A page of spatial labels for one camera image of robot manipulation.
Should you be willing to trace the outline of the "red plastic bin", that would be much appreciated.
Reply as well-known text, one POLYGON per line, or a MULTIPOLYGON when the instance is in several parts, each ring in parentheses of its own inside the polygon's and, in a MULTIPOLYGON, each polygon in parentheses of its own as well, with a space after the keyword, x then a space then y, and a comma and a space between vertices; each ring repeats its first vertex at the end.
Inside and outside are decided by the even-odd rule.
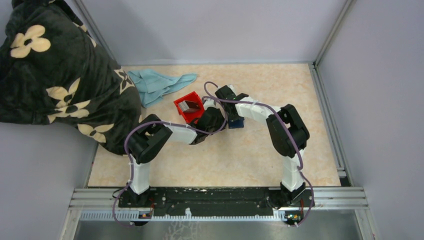
POLYGON ((173 103, 187 124, 197 121, 205 112, 203 102, 195 91, 174 100, 173 103))

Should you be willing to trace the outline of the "navy leather card holder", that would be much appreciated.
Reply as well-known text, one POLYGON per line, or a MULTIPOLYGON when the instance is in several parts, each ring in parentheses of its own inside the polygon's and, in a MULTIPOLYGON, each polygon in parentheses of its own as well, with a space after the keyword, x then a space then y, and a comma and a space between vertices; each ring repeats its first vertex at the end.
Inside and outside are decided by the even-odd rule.
POLYGON ((245 127, 245 125, 244 125, 243 119, 238 119, 238 120, 228 122, 228 128, 229 129, 242 129, 244 127, 245 127))

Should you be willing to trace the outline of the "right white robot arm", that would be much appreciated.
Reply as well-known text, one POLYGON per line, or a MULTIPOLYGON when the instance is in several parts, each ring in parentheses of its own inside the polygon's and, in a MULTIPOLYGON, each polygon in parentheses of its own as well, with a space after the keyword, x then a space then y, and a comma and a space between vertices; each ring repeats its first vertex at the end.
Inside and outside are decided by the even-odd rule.
POLYGON ((310 138, 297 109, 291 104, 270 106, 245 93, 236 95, 232 85, 225 85, 214 94, 231 122, 248 118, 267 126, 272 145, 282 156, 281 199, 287 206, 295 206, 306 187, 301 170, 304 167, 303 153, 310 138))

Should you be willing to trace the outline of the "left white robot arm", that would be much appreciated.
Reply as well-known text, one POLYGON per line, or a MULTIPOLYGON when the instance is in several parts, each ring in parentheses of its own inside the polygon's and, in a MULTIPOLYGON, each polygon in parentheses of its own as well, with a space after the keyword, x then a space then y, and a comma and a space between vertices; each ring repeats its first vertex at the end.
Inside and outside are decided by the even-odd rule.
POLYGON ((206 137, 226 127, 226 119, 219 108, 208 107, 201 117, 189 124, 177 124, 161 120, 156 114, 143 119, 127 136, 124 149, 130 157, 130 200, 138 207, 149 203, 150 162, 167 142, 197 145, 206 137))

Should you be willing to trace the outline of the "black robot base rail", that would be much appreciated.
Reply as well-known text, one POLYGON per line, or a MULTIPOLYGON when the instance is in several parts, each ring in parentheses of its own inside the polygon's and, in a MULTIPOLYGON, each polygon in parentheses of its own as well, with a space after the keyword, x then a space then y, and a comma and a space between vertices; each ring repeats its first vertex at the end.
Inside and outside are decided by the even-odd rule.
POLYGON ((279 187, 150 187, 136 194, 115 191, 119 208, 142 208, 140 219, 186 217, 189 220, 248 220, 276 218, 289 226, 302 222, 315 206, 313 191, 290 193, 279 187))

